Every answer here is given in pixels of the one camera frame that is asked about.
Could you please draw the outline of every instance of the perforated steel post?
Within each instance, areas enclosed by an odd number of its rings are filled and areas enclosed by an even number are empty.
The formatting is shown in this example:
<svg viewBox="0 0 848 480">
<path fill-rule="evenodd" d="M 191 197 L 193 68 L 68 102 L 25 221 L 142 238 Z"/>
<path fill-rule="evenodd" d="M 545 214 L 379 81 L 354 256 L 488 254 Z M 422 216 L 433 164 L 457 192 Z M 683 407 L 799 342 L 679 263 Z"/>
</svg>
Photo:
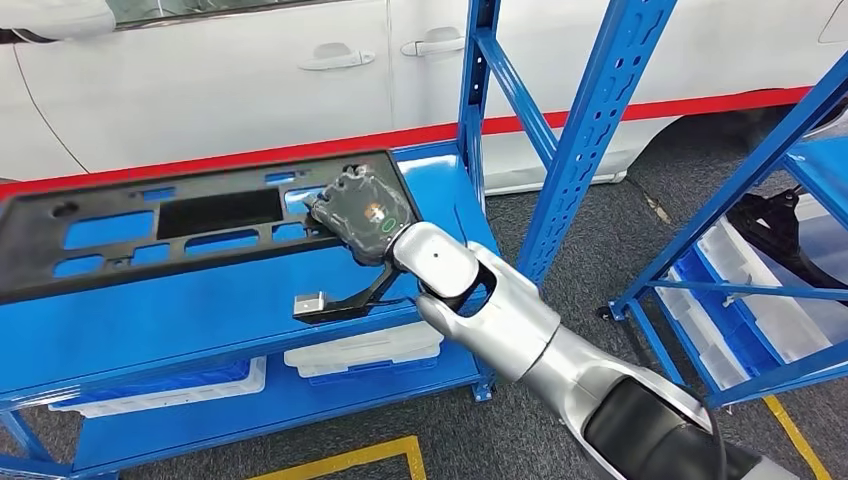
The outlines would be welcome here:
<svg viewBox="0 0 848 480">
<path fill-rule="evenodd" d="M 615 133 L 675 0 L 613 0 L 559 139 L 518 269 L 540 285 Z M 550 53 L 556 61 L 556 51 Z"/>
<path fill-rule="evenodd" d="M 477 200 L 485 208 L 481 134 L 489 85 L 489 64 L 474 39 L 478 32 L 495 34 L 500 0 L 469 0 L 468 27 L 465 31 L 465 60 L 462 67 L 462 96 L 459 100 L 457 147 Z"/>
</svg>

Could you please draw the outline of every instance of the car window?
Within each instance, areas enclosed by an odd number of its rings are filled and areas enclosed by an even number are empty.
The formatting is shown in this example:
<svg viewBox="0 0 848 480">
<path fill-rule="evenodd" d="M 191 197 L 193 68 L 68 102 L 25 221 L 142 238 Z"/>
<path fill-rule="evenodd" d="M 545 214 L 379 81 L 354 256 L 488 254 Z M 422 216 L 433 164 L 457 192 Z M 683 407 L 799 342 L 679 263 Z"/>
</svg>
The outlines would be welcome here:
<svg viewBox="0 0 848 480">
<path fill-rule="evenodd" d="M 275 8 L 303 0 L 106 0 L 119 26 Z"/>
</svg>

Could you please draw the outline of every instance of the blue shelf board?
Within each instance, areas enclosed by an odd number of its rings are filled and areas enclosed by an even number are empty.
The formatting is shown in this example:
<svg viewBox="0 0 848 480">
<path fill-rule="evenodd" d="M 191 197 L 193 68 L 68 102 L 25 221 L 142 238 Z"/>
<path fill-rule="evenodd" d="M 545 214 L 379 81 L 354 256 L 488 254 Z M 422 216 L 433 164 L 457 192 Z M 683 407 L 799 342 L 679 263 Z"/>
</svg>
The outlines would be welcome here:
<svg viewBox="0 0 848 480">
<path fill-rule="evenodd" d="M 403 401 L 482 377 L 474 357 L 444 341 L 438 364 L 426 370 L 375 372 L 356 381 L 311 385 L 282 354 L 268 358 L 261 393 L 86 419 L 74 476 L 96 475 L 278 430 Z"/>
<path fill-rule="evenodd" d="M 848 230 L 848 137 L 803 142 L 784 167 Z"/>
<path fill-rule="evenodd" d="M 452 143 L 396 156 L 424 220 L 497 251 Z M 379 273 L 336 247 L 0 306 L 0 346 L 15 359 L 0 376 L 0 410 L 416 321 L 408 303 L 317 327 L 292 318 L 295 295 L 344 298 Z M 404 274 L 383 298 L 417 293 Z"/>
</svg>

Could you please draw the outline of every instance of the silver robotic arm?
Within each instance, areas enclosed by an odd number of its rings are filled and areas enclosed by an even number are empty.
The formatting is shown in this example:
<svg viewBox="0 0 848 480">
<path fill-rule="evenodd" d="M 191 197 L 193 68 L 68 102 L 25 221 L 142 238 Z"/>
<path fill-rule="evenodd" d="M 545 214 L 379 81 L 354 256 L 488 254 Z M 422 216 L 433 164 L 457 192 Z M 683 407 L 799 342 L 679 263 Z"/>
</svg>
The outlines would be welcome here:
<svg viewBox="0 0 848 480">
<path fill-rule="evenodd" d="M 798 478 L 768 458 L 717 442 L 701 400 L 563 327 L 536 286 L 484 246 L 466 247 L 422 222 L 401 232 L 390 254 L 421 281 L 421 317 L 507 380 L 527 385 L 600 478 Z M 457 313 L 480 285 L 488 292 L 483 306 Z"/>
</svg>

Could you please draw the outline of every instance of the green indicator light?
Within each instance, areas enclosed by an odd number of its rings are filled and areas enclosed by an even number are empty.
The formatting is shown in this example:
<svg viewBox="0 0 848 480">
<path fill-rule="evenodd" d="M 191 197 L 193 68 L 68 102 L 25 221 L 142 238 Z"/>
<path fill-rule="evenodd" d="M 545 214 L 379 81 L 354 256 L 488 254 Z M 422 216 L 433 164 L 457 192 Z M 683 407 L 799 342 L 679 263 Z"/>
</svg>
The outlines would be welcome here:
<svg viewBox="0 0 848 480">
<path fill-rule="evenodd" d="M 397 220 L 395 220 L 394 218 L 389 217 L 389 218 L 387 218 L 387 219 L 383 220 L 383 224 L 382 224 L 382 225 L 380 225 L 380 230 L 382 230 L 382 231 L 383 231 L 383 233 L 389 233 L 389 232 L 391 232 L 392 230 L 394 230 L 394 228 L 395 228 L 396 226 L 397 226 Z"/>
</svg>

